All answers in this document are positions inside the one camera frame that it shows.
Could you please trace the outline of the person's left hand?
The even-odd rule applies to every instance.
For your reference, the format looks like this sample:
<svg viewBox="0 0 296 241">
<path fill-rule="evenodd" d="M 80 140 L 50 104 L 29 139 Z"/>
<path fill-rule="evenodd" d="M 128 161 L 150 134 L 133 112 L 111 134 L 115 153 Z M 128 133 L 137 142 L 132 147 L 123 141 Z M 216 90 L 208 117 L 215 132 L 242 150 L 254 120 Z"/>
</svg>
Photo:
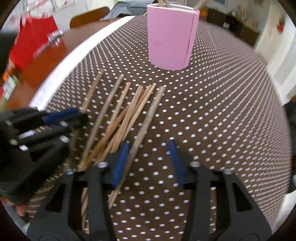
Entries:
<svg viewBox="0 0 296 241">
<path fill-rule="evenodd" d="M 19 216 L 25 217 L 27 215 L 27 205 L 16 206 L 3 196 L 1 196 L 1 202 L 3 206 L 13 207 Z"/>
</svg>

